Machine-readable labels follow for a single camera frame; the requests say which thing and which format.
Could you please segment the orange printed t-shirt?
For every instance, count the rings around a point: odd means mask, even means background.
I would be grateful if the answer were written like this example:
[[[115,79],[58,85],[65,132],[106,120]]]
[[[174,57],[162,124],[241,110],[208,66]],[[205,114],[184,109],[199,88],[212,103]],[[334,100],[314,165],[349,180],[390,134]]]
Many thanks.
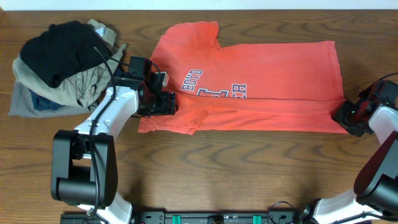
[[[178,111],[139,132],[204,130],[342,133],[331,118],[345,100],[334,42],[222,47],[217,22],[169,27],[151,60],[169,75]]]

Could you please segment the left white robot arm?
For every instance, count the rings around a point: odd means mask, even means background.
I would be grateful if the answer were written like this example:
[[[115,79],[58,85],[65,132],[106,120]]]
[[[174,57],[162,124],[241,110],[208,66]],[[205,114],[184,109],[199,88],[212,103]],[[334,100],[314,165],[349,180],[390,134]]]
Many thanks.
[[[53,137],[51,195],[84,210],[60,223],[134,223],[133,206],[118,193],[115,140],[134,114],[171,115],[175,94],[164,90],[166,72],[116,77],[92,114],[71,131]]]

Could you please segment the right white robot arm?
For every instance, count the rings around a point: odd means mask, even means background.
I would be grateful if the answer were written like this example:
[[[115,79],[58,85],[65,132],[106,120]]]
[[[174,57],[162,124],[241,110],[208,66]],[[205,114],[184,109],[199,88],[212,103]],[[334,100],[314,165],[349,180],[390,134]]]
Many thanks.
[[[379,106],[368,124],[379,149],[359,172],[352,190],[317,202],[312,222],[397,221],[397,109]]]

